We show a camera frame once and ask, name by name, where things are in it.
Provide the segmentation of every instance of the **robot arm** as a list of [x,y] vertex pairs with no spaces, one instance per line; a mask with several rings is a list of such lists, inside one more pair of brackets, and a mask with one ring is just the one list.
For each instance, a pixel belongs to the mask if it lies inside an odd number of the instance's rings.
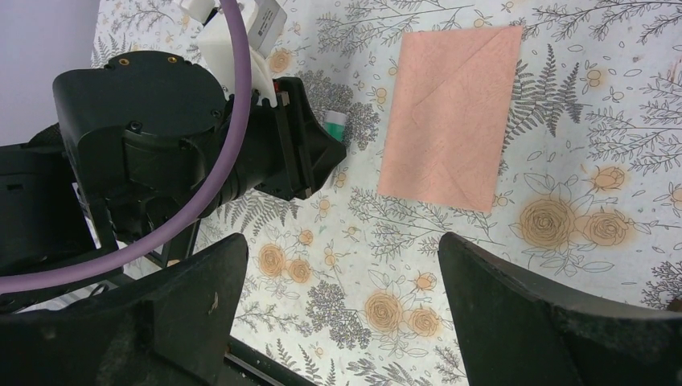
[[[277,105],[268,98],[257,105],[253,94],[236,165],[202,216],[250,188],[286,200],[310,197],[345,158],[343,144],[315,120],[302,82],[271,82]],[[130,52],[105,68],[65,72],[56,78],[54,91],[60,123],[29,144],[0,148],[0,182],[8,187],[0,189],[5,213],[0,272],[5,275],[92,260],[117,249],[116,240],[132,243],[160,227],[213,168],[232,113],[232,98],[225,99],[211,73],[159,51]],[[3,294],[0,311],[102,278]]]

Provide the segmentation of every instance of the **green object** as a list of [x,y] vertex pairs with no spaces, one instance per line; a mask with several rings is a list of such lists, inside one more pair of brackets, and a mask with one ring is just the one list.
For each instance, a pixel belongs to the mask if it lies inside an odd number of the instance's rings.
[[336,141],[343,142],[343,130],[346,129],[345,126],[325,122],[324,129],[329,133],[329,135],[334,137]]
[[346,114],[327,110],[324,117],[324,129],[336,141],[343,142],[343,131],[346,129]]

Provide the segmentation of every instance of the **purple tube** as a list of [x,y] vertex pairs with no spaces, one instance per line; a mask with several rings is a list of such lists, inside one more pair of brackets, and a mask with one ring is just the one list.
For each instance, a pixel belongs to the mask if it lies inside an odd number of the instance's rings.
[[235,100],[228,136],[223,149],[194,197],[164,225],[135,243],[116,252],[52,271],[0,277],[0,294],[39,290],[84,280],[121,267],[146,255],[175,237],[194,222],[216,197],[228,178],[241,144],[251,109],[251,54],[246,26],[236,0],[220,0],[232,39],[235,65]]

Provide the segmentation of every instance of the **floral tablecloth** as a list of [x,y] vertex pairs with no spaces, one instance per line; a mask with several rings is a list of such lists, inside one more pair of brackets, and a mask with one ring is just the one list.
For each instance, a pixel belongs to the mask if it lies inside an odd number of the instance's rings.
[[[446,231],[619,302],[682,295],[681,0],[280,2],[269,66],[303,78],[318,118],[347,113],[348,157],[307,201],[249,192],[202,223],[198,248],[249,240],[235,337],[318,384],[465,384]],[[520,24],[493,212],[379,196],[401,36]],[[103,0],[93,65],[131,50],[201,64],[200,30],[168,0]]]

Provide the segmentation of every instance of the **pink paper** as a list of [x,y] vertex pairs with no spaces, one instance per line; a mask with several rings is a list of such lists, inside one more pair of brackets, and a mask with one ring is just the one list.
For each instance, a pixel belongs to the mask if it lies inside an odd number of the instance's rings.
[[380,194],[491,211],[522,30],[405,34]]

